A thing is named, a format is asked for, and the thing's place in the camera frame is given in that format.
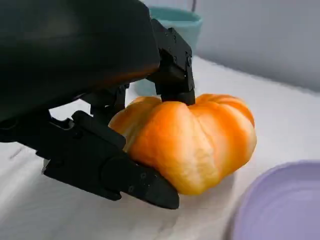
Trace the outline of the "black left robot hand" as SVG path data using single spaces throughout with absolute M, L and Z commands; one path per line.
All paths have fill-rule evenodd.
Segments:
M 175 210 L 177 190 L 109 127 L 142 79 L 163 101 L 195 103 L 191 47 L 141 1 L 1 1 L 1 142 L 34 149 L 59 182 Z

